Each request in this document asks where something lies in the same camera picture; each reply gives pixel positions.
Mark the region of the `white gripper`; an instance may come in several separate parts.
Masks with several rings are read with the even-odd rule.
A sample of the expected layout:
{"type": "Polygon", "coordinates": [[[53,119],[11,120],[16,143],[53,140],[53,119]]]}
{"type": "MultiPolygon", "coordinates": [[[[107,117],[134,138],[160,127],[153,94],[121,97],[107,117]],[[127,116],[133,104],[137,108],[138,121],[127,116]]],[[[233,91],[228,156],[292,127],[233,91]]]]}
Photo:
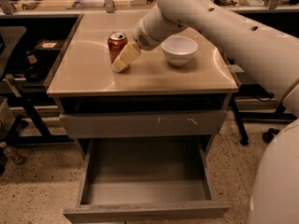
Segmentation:
{"type": "Polygon", "coordinates": [[[141,55],[141,49],[150,51],[161,45],[169,36],[180,33],[185,26],[167,19],[160,9],[153,7],[136,25],[133,40],[124,46],[112,64],[112,70],[121,73],[141,55]]]}

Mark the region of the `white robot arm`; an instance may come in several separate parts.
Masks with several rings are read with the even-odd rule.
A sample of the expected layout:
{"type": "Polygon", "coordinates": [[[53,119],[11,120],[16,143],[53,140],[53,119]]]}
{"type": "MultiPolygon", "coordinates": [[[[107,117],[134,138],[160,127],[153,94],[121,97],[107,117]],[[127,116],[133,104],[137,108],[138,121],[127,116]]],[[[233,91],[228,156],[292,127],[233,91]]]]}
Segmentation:
{"type": "Polygon", "coordinates": [[[234,59],[297,117],[263,153],[250,195],[249,224],[299,224],[299,39],[211,0],[156,0],[112,69],[123,71],[141,51],[187,27],[234,59]]]}

